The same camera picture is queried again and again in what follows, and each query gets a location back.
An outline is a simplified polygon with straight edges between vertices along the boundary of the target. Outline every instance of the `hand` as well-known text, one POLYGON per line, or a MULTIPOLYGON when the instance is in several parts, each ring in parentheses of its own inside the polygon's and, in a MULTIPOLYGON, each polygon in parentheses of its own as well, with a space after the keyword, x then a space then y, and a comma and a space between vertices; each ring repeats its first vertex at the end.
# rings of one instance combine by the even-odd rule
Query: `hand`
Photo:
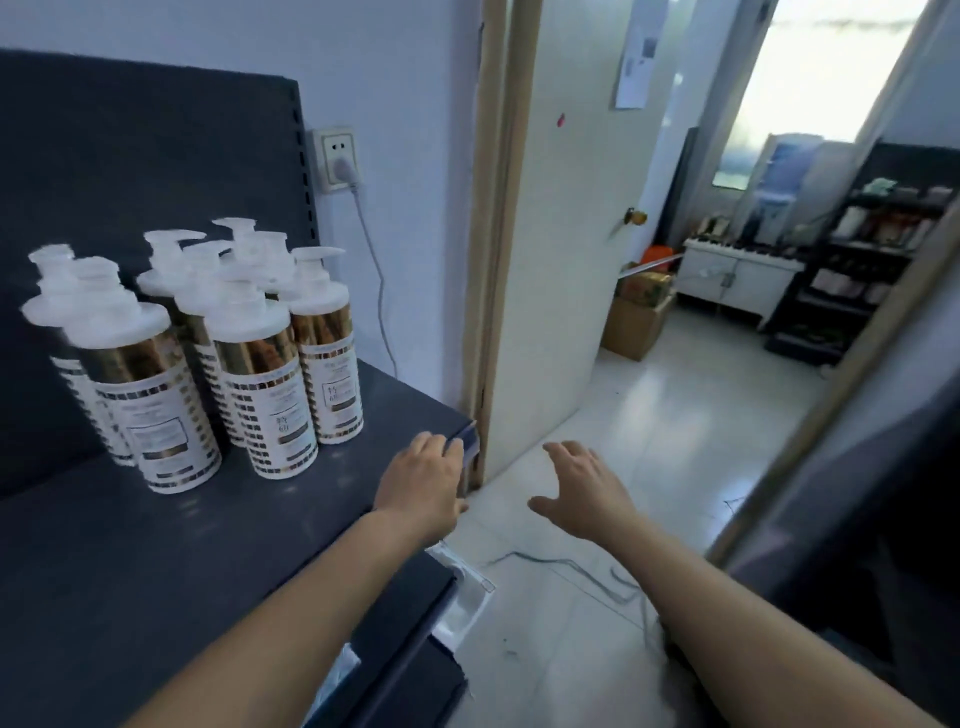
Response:
POLYGON ((420 547, 436 544, 453 530, 467 502, 457 498, 464 468, 464 443, 421 432, 396 454, 380 478, 373 508, 397 519, 420 547))
POLYGON ((613 526, 636 514, 634 502, 600 456, 575 440, 546 443, 543 449, 553 460, 560 495, 533 496, 527 502, 534 513, 578 539, 601 543, 613 526))

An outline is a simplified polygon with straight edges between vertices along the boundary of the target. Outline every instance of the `wall outlet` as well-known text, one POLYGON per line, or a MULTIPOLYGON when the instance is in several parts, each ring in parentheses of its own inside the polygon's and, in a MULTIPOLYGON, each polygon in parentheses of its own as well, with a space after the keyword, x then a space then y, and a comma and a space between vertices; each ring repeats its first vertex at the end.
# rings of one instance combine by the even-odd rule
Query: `wall outlet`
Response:
POLYGON ((361 181, 360 165, 357 163, 356 140, 351 127, 333 127, 313 131, 314 155, 320 172, 322 192, 335 192, 347 189, 350 183, 341 180, 334 171, 338 158, 345 158, 356 171, 356 181, 361 181))

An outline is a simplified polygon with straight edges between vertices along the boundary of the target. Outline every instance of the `power cord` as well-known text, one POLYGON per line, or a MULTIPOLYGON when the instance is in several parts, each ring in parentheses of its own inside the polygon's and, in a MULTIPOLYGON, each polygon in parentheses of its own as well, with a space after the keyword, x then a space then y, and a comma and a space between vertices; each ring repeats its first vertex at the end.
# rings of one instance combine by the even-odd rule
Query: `power cord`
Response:
POLYGON ((357 208, 357 217, 360 219, 360 227, 363 229, 363 236, 367 240, 367 250, 370 251, 370 257, 373 259, 373 267, 376 268, 376 276, 379 280, 379 287, 376 293, 376 321, 380 324, 380 338, 383 339, 383 346, 387 350, 387 356, 390 357, 390 363, 394 367, 394 379, 400 379, 399 369, 396 366, 394 350, 390 348, 390 340, 387 338, 387 328, 383 323, 383 292, 386 283, 383 278, 383 269, 380 267, 380 259, 376 256, 376 249, 373 247, 373 241, 370 237, 370 229, 367 227, 367 217, 363 212, 363 204, 360 200, 360 183, 357 181, 356 172, 350 163, 340 157, 333 163, 333 172, 339 180, 349 182, 350 194, 353 195, 353 203, 357 208))

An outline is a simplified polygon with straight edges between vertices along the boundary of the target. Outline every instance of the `forearm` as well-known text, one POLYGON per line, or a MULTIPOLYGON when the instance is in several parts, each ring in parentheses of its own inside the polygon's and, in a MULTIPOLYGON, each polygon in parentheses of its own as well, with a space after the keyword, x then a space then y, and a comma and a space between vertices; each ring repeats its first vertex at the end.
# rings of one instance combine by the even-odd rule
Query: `forearm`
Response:
POLYGON ((605 547, 735 726, 933 726, 913 703, 640 515, 605 547))
POLYGON ((416 534, 380 513, 364 516, 204 650, 129 726, 296 728, 353 628, 418 547, 416 534))

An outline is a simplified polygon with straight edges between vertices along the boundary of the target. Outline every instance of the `bottle label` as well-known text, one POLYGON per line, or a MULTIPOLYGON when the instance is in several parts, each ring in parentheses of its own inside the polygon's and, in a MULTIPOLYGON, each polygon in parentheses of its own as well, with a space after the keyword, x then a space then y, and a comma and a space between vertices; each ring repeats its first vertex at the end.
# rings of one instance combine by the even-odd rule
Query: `bottle label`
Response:
POLYGON ((104 447, 117 465, 134 466, 133 452, 119 425, 113 420, 107 402, 97 394, 79 359, 50 357, 60 376, 84 411, 104 447))
POLYGON ((238 375, 224 371, 222 377, 259 474, 290 477, 314 461, 317 435, 296 358, 270 372, 238 375))
POLYGON ((137 466, 152 490, 189 490, 216 472, 220 451, 182 358, 154 376, 93 386, 127 432, 137 466))
POLYGON ((213 344, 194 344, 194 349, 204 369, 206 382, 210 385, 210 394, 217 402, 220 419, 223 420, 230 441, 238 448, 245 448, 247 441, 243 435, 243 428, 240 426, 240 419, 237 417, 233 397, 229 395, 222 381, 224 370, 220 366, 216 347, 213 344))
POLYGON ((344 442, 363 426, 353 334, 332 344, 299 346, 320 442, 344 442))

